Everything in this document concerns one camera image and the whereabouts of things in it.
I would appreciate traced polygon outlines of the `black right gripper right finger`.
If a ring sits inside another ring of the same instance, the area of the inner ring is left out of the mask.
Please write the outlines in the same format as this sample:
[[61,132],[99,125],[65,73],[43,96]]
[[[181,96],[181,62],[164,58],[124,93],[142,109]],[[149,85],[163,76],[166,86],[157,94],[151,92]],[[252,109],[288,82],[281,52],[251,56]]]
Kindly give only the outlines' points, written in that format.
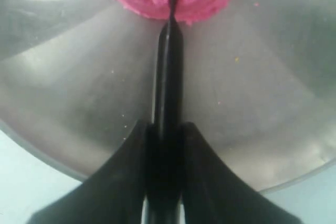
[[301,223],[256,192],[216,155],[193,123],[182,126],[186,223]]

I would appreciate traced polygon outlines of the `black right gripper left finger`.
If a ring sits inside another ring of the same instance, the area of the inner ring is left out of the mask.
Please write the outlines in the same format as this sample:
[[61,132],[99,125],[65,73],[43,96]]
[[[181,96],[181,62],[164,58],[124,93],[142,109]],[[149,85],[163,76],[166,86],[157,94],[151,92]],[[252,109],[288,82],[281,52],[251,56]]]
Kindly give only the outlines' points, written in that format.
[[148,124],[138,121],[107,162],[29,223],[141,223]]

